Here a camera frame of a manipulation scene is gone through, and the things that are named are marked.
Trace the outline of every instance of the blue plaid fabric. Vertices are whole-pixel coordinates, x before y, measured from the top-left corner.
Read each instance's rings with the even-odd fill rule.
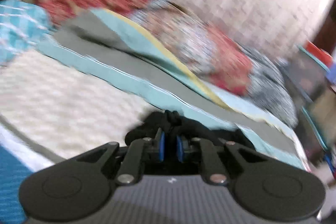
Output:
[[[38,43],[50,27],[43,8],[20,0],[0,1],[0,65]]]
[[[25,214],[18,200],[18,189],[32,171],[2,146],[0,159],[0,222],[19,224],[25,220]]]

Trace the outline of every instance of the metal screw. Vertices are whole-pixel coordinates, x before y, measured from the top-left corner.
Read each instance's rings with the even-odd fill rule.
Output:
[[[118,181],[123,184],[129,184],[134,180],[134,177],[130,174],[122,174],[118,177]]]
[[[213,183],[224,183],[226,182],[226,176],[225,175],[222,175],[222,174],[213,174],[210,176],[210,181],[213,182]]]

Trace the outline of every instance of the yellow trim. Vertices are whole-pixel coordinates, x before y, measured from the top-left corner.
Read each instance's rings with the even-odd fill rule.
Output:
[[[193,74],[186,65],[184,65],[181,61],[177,59],[175,55],[173,55],[169,50],[167,50],[162,43],[157,40],[149,31],[147,31],[145,28],[140,26],[139,24],[135,23],[134,21],[117,14],[111,10],[105,9],[107,12],[111,13],[115,17],[119,18],[120,20],[124,21],[125,23],[131,25],[134,29],[136,29],[138,32],[140,32],[145,38],[147,38],[160,52],[162,52],[166,57],[168,57],[171,61],[174,62],[174,64],[185,74],[187,75],[190,80],[201,89],[202,92],[204,92],[211,101],[213,101],[215,104],[219,105],[222,108],[225,109],[232,109],[229,107],[226,103],[224,103],[215,93],[211,91],[205,84],[202,83],[202,81]]]

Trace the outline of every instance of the bed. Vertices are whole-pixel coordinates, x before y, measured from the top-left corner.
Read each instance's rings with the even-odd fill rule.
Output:
[[[31,171],[109,141],[125,145],[125,134],[158,109],[177,110],[208,128],[239,129],[259,152],[309,169],[292,129],[201,80],[127,17],[97,7],[50,32],[44,9],[5,1],[0,27],[13,43],[0,74],[0,123],[16,141],[9,146],[2,138],[1,146]],[[23,149],[38,155],[35,165]],[[11,191],[15,195],[17,185]],[[0,221],[8,215],[0,214]]]

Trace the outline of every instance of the blue carpet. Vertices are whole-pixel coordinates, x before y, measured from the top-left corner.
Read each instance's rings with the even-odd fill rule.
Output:
[[[0,222],[19,224],[25,214],[18,200],[21,182],[32,172],[0,146]]]

